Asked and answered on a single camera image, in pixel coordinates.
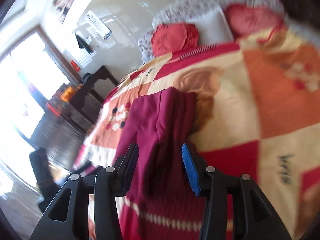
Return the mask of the maroon knit garment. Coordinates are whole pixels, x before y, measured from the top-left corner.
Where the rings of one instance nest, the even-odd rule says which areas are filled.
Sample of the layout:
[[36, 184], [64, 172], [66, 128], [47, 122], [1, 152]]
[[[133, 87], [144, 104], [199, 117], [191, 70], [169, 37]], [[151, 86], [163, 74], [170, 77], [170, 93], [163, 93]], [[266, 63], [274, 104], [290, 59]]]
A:
[[136, 98], [117, 146], [122, 156], [131, 143], [139, 157], [127, 199], [140, 212], [199, 221], [204, 201], [192, 192], [182, 161], [196, 109], [196, 95], [175, 88]]

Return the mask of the dark wooden side table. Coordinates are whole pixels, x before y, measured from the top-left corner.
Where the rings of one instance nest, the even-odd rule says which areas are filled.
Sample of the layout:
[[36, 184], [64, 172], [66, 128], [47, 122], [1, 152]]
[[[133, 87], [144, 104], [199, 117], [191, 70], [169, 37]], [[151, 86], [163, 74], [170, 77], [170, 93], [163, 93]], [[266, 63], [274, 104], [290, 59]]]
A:
[[101, 106], [103, 98], [94, 90], [99, 80], [110, 80], [113, 85], [118, 80], [105, 67], [101, 66], [95, 73], [86, 73], [79, 86], [69, 94], [67, 87], [62, 88], [48, 100], [44, 106], [44, 116], [31, 136], [31, 142], [36, 146], [47, 148], [55, 137], [75, 137], [83, 139], [89, 126], [98, 117], [98, 108], [91, 107], [93, 102]]

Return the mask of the red orange patterned blanket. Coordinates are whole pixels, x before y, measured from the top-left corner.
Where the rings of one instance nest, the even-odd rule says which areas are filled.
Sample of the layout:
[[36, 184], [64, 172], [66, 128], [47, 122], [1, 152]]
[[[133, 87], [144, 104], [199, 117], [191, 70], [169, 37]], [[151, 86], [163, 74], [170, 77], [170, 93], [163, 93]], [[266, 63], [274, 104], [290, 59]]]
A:
[[[109, 166], [133, 101], [168, 88], [196, 95], [188, 141], [209, 166], [246, 173], [292, 239], [319, 211], [319, 46], [281, 29], [168, 53], [125, 77], [106, 98], [77, 165]], [[120, 199], [124, 239], [198, 239], [201, 220], [140, 212]]]

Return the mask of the orange item on table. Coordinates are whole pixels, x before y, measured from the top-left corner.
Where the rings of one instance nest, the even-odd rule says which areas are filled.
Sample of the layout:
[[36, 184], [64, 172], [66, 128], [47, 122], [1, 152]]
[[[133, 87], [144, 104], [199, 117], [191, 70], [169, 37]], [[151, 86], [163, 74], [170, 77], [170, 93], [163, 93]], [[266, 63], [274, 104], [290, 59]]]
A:
[[66, 88], [66, 90], [61, 94], [60, 98], [64, 102], [69, 102], [71, 98], [76, 93], [76, 88], [69, 86]]

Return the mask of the white square pillow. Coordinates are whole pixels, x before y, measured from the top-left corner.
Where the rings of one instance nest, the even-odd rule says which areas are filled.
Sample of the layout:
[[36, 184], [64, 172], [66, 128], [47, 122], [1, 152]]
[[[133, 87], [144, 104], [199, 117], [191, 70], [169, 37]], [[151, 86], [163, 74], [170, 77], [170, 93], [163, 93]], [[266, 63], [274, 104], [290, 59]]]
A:
[[214, 7], [208, 13], [186, 21], [194, 24], [199, 32], [198, 45], [210, 45], [233, 42], [234, 37], [220, 7]]

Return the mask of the red heart pillow left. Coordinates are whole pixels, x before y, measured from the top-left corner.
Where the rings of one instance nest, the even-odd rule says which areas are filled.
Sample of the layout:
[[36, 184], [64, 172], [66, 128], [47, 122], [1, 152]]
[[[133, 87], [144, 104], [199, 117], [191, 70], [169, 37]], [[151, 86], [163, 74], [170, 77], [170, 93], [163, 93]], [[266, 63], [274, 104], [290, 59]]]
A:
[[199, 31], [195, 24], [185, 22], [161, 24], [151, 38], [152, 52], [158, 57], [170, 52], [196, 48], [198, 41]]

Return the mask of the red heart pillow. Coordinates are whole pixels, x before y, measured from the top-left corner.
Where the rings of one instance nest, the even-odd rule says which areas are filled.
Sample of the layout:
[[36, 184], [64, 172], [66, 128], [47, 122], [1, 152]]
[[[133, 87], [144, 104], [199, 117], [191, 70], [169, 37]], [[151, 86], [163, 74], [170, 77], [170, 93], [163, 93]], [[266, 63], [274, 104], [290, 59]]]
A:
[[283, 16], [268, 7], [231, 4], [223, 12], [235, 39], [283, 23]]
[[195, 24], [185, 22], [161, 24], [151, 38], [152, 52], [158, 57], [170, 52], [196, 48], [198, 41], [199, 31]]

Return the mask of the red heart pillow right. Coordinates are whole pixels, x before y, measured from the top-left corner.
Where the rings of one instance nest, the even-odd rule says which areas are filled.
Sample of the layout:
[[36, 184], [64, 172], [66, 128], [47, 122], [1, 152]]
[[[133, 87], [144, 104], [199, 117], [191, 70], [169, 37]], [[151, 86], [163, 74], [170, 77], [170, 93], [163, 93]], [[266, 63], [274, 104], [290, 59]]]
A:
[[283, 23], [283, 16], [268, 7], [231, 4], [223, 12], [235, 39]]

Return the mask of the floral padded headboard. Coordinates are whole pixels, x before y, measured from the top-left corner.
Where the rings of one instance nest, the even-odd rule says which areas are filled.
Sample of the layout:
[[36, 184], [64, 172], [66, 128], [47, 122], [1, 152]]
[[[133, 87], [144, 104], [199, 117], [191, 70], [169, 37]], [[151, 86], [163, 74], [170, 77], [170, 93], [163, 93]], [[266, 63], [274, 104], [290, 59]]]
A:
[[152, 19], [152, 28], [138, 40], [142, 61], [146, 63], [154, 58], [151, 37], [158, 25], [182, 22], [208, 13], [215, 7], [226, 9], [231, 4], [244, 4], [249, 7], [266, 7], [281, 15], [284, 7], [280, 0], [174, 0], [161, 9]]

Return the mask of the red wall sticker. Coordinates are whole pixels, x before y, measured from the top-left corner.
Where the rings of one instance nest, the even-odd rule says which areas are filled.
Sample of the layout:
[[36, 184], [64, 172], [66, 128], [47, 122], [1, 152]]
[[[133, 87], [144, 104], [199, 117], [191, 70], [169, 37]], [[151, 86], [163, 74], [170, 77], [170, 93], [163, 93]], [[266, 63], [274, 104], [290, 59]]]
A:
[[74, 60], [71, 61], [71, 66], [76, 72], [80, 72], [81, 68], [78, 66], [78, 64]]

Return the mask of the dark cloth hanging on wall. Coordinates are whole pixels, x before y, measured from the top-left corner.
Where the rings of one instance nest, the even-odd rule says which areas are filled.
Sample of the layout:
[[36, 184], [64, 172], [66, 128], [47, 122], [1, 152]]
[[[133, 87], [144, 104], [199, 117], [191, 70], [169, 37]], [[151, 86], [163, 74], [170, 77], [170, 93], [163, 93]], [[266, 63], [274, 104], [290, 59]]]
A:
[[87, 51], [89, 54], [94, 53], [94, 49], [91, 47], [91, 38], [87, 38], [86, 40], [83, 39], [81, 36], [79, 36], [78, 34], [75, 35], [75, 38], [77, 40], [78, 46], [80, 49], [84, 49], [85, 51]]

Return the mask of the white wall calendar poster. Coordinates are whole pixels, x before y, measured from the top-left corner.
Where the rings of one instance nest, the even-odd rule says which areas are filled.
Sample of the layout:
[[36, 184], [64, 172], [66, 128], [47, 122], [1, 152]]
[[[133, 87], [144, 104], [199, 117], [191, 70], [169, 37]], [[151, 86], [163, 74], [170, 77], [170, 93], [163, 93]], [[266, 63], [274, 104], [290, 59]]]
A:
[[93, 11], [89, 10], [87, 12], [85, 20], [103, 38], [103, 40], [106, 40], [112, 34], [112, 31]]

